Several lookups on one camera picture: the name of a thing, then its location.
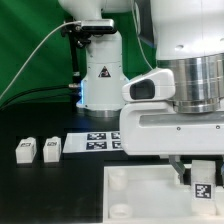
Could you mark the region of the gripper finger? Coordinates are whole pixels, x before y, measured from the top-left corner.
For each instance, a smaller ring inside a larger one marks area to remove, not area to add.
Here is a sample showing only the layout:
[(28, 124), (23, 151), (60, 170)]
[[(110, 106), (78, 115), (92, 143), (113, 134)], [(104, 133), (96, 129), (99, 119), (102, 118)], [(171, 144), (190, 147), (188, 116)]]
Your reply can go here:
[(222, 177), (222, 184), (224, 184), (224, 159), (223, 159), (223, 161), (221, 162), (221, 165), (220, 165), (220, 175)]

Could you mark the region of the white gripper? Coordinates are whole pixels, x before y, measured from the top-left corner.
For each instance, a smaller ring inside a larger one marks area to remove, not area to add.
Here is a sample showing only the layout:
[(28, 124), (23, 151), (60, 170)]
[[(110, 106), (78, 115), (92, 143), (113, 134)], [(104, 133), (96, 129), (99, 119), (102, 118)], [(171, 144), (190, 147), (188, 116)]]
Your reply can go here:
[(224, 111), (179, 114), (164, 102), (127, 104), (120, 114), (120, 136), (128, 155), (170, 155), (183, 184), (179, 155), (224, 154)]

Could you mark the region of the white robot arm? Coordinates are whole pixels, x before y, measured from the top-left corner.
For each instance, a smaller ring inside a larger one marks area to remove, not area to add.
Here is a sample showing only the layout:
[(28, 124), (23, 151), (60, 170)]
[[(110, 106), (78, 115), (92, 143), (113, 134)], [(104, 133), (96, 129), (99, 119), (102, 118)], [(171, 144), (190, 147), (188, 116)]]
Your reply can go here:
[[(181, 179), (218, 181), (224, 155), (224, 0), (58, 0), (85, 36), (79, 111), (118, 117), (129, 155), (166, 156)], [(131, 11), (156, 65), (127, 79), (106, 13)]]

